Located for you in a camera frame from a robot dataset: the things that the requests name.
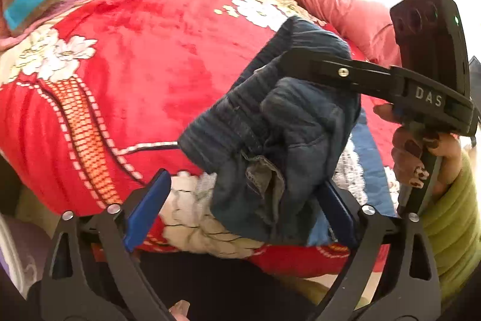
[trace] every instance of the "silver screw head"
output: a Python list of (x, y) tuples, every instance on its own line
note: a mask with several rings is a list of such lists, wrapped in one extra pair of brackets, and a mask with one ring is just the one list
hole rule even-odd
[(339, 74), (340, 77), (345, 78), (349, 75), (349, 70), (347, 68), (341, 67), (337, 70), (337, 74)]
[(72, 211), (66, 211), (62, 214), (62, 220), (71, 220), (74, 217), (74, 213)]
[(376, 210), (371, 205), (364, 205), (362, 206), (362, 212), (366, 215), (374, 215), (376, 213)]
[(120, 212), (121, 210), (121, 207), (119, 205), (110, 205), (107, 207), (107, 212), (109, 214), (117, 214), (118, 212)]
[(408, 217), (411, 222), (419, 222), (419, 215), (414, 212), (410, 212)]

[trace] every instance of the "denim fabric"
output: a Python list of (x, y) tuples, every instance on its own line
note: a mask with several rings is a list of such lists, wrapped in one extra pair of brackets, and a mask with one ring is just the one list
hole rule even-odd
[(360, 110), (356, 93), (283, 77), (280, 55), (298, 47), (351, 58), (338, 36), (292, 17), (179, 138), (189, 159), (217, 172), (213, 215), (268, 243), (307, 244), (320, 212), (313, 190), (333, 176)]

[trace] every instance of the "green sleeve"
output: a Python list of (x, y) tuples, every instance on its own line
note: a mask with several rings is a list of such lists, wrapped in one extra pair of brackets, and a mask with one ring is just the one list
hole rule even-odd
[(441, 199), (422, 215), (441, 283), (442, 300), (456, 294), (481, 260), (476, 185), (467, 154), (461, 172)]

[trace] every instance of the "red blanket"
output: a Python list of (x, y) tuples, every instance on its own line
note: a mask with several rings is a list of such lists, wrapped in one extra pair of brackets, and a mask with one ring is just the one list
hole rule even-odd
[[(165, 149), (273, 36), (280, 12), (243, 2), (93, 0), (7, 51), (0, 148), (22, 181), (55, 212), (90, 215), (159, 167), (199, 174), (180, 150)], [(144, 248), (175, 251), (163, 232), (157, 219)], [(308, 277), (339, 272), (347, 255), (337, 245), (264, 245), (250, 259)]]

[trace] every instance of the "human hand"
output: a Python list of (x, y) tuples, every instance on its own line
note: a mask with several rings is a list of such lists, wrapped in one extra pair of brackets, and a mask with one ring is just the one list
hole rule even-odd
[[(400, 122), (393, 113), (391, 104), (377, 105), (373, 110), (383, 120)], [(461, 146), (458, 140), (450, 134), (425, 134), (421, 143), (415, 140), (412, 133), (405, 127), (399, 127), (393, 135), (393, 146), (391, 155), (394, 159), (394, 174), (397, 180), (401, 184), (415, 188), (422, 188), (423, 183), (420, 180), (425, 180), (430, 175), (420, 160), (423, 146), (431, 154), (443, 157), (441, 169), (433, 187), (434, 199), (438, 199), (446, 193), (461, 171)]]
[(169, 311), (177, 321), (188, 321), (186, 316), (190, 305), (191, 304), (189, 302), (182, 299), (172, 306)]
[(182, 314), (173, 314), (173, 316), (177, 321), (188, 321), (188, 318), (184, 317)]

